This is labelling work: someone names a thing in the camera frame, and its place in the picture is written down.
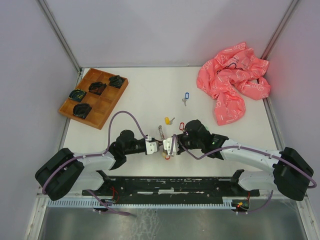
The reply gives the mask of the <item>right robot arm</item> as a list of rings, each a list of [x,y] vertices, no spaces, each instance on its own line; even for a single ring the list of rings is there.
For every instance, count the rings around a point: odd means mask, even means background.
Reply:
[[[182,134],[174,134],[171,146],[174,147],[171,154],[201,150],[203,154],[197,160],[216,158],[254,167],[255,171],[240,169],[233,175],[235,180],[229,183],[229,189],[236,196],[246,191],[267,190],[302,201],[308,189],[317,187],[314,170],[295,149],[268,150],[241,144],[210,133],[198,119],[188,122]]]

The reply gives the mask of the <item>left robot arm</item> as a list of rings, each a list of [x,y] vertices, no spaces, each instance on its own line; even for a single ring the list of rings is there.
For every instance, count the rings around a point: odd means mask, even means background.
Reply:
[[[136,139],[131,130],[123,130],[109,145],[106,152],[73,153],[69,148],[60,149],[37,172],[35,179],[52,201],[70,192],[96,191],[106,195],[111,183],[103,171],[115,170],[127,161],[127,155],[157,153],[163,143],[153,137]]]

